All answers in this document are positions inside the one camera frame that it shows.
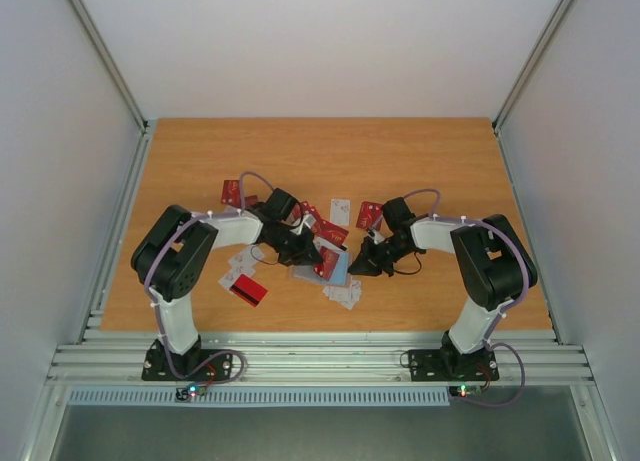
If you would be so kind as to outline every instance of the robotic arm base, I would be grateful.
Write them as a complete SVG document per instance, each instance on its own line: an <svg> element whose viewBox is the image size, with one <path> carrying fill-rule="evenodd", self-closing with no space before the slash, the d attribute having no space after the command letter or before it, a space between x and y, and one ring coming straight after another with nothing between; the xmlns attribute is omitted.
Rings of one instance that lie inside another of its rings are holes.
<svg viewBox="0 0 640 461"><path fill-rule="evenodd" d="M407 354L411 381L482 382L487 379L483 371L491 381L500 379L493 352L483 348L461 354L449 339L448 331L444 333L440 349L412 349Z"/></svg>
<svg viewBox="0 0 640 461"><path fill-rule="evenodd" d="M218 349L202 349L202 342L198 336L198 341L184 354L171 353L173 365L179 373L190 373L198 364L203 362L212 354L217 353ZM231 369L233 368L233 356L222 355L214 358L209 363L215 370L213 380L225 381L231 376ZM166 351L160 340L156 339L144 358L144 364L142 368L142 380L143 381L209 381L211 369L200 369L192 376L186 379L177 378L169 369L169 362L167 361Z"/></svg>

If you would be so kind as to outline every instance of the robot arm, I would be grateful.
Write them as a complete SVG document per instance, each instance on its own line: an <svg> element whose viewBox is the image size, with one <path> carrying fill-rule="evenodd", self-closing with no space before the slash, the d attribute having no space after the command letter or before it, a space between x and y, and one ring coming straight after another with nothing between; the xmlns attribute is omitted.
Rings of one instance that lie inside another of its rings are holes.
<svg viewBox="0 0 640 461"><path fill-rule="evenodd" d="M210 251L234 244L266 243L285 266L322 262L307 218L295 228L283 222L296 204L295 198L276 188L266 202L244 212L197 214L170 206L135 250L131 266L155 299L152 307L160 329L159 341L179 371L192 372L202 359L191 290ZM172 240L179 249L175 244L167 246Z"/></svg>
<svg viewBox="0 0 640 461"><path fill-rule="evenodd" d="M445 370L454 378L461 366L482 356L506 308L536 284L535 266L502 215L482 221L436 215L418 218L403 198L387 202L382 212L392 235L385 239L370 231L349 272L393 276L394 263L412 252L435 249L456 255L468 297L440 350Z"/></svg>

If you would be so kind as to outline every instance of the white wall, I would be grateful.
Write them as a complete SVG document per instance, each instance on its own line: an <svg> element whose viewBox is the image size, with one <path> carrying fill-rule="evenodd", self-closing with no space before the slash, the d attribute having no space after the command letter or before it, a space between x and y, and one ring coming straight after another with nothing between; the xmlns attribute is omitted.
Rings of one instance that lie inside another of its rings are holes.
<svg viewBox="0 0 640 461"><path fill-rule="evenodd" d="M493 118L557 1L85 0L147 118Z"/></svg>
<svg viewBox="0 0 640 461"><path fill-rule="evenodd" d="M138 134L66 0L0 0L0 459L71 341Z"/></svg>
<svg viewBox="0 0 640 461"><path fill-rule="evenodd" d="M640 2L578 0L503 141L553 305L640 458Z"/></svg>

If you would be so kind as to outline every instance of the wooden tabletop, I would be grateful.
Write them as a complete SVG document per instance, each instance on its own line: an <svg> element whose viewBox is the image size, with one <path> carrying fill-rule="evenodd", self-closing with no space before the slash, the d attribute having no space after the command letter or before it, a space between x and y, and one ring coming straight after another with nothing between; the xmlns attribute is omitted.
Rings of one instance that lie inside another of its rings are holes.
<svg viewBox="0 0 640 461"><path fill-rule="evenodd" d="M442 191L441 215L501 213L525 242L496 139L488 119L164 119L160 120L124 239L101 329L156 331L153 311L129 260L164 209L222 211L222 182L255 170L329 217L332 198L351 200L346 245L357 253L364 231L355 228L362 201L385 201L422 187ZM268 189L246 178L246 193L261 200ZM433 195L409 199L416 214ZM330 301L322 287L292 279L283 266L256 265L268 289L253 308L224 291L218 280L244 246L211 253L193 291L201 331L442 331L466 299L454 256L430 251L415 276L362 277L352 311ZM275 259L268 247L267 261ZM411 271L408 256L399 270ZM501 329L549 329L542 292L530 291Z"/></svg>

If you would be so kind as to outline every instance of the mounting plate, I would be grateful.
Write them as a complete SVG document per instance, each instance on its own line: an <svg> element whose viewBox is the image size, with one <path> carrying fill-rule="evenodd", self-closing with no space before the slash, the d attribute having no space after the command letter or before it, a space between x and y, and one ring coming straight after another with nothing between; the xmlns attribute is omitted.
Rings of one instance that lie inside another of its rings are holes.
<svg viewBox="0 0 640 461"><path fill-rule="evenodd" d="M185 360L183 358L187 356L174 355L174 365L179 370L182 367L184 372L189 372L191 369L198 366L205 359L212 354L220 352L220 349L197 349L189 354L188 366L191 368L185 368ZM231 370L233 369L233 356L231 354L223 354L217 358L213 358L209 364L215 369L213 381L225 381L231 377ZM157 339L151 345L144 358L144 364L142 368L142 380L143 381L167 381L167 382L180 382L180 381L209 381L211 380L211 370L204 367L197 373L194 373L188 378L180 379L173 375L171 369L169 369L169 363L165 356L164 346Z"/></svg>
<svg viewBox="0 0 640 461"><path fill-rule="evenodd" d="M487 377L478 368L478 364L489 373L491 381L500 379L495 354L484 349L464 355L472 358L468 358L465 365L458 368L455 376L447 372L439 349L412 349L407 351L407 355L411 381L486 381Z"/></svg>

